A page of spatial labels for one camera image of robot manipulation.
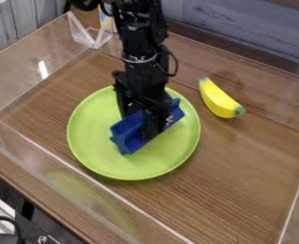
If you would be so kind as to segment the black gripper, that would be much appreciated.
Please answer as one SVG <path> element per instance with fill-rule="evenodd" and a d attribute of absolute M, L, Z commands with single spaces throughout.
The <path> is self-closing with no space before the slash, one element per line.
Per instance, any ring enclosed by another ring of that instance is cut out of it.
<path fill-rule="evenodd" d="M 171 117 L 172 98 L 165 86 L 169 80 L 169 61 L 124 63 L 123 71 L 113 71 L 115 91 L 123 117 L 144 110 L 141 136 L 152 140 L 167 127 Z"/>

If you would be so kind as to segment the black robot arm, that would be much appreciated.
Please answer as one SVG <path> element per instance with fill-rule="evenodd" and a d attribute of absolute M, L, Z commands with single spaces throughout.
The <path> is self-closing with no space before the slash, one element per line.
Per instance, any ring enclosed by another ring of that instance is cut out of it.
<path fill-rule="evenodd" d="M 153 139 L 172 114 L 165 86 L 179 69 L 176 56 L 164 45 L 169 34 L 161 0 L 68 0 L 68 6 L 81 11 L 101 7 L 115 20 L 124 62 L 124 71 L 113 71 L 120 113 L 123 117 L 144 113 L 141 136 Z"/>

